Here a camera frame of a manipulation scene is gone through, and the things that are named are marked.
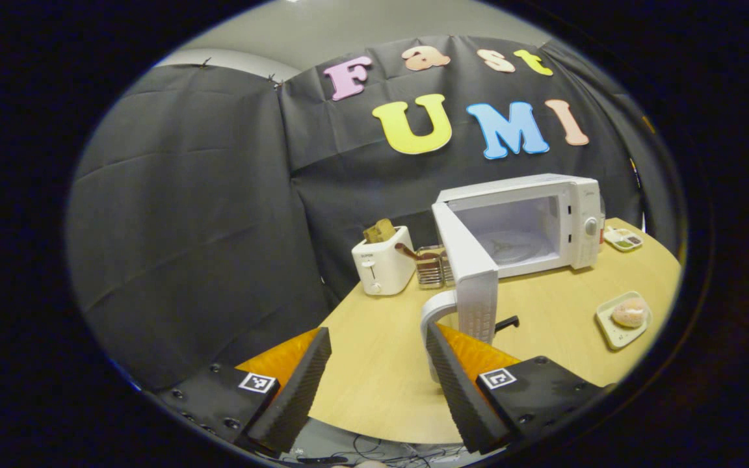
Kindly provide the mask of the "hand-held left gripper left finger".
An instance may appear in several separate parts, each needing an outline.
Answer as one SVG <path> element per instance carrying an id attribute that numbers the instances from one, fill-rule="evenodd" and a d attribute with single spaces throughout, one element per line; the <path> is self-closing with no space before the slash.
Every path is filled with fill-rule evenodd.
<path id="1" fill-rule="evenodd" d="M 279 456 L 309 420 L 331 353 L 329 329 L 316 327 L 240 365 L 212 363 L 157 399 L 225 443 Z"/>

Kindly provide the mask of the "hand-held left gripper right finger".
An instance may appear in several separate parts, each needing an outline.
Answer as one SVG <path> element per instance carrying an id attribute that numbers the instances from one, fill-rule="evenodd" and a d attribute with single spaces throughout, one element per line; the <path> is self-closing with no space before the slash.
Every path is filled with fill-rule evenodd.
<path id="1" fill-rule="evenodd" d="M 520 450 L 579 418 L 611 386 L 546 356 L 516 359 L 451 327 L 426 327 L 426 350 L 464 447 Z"/>

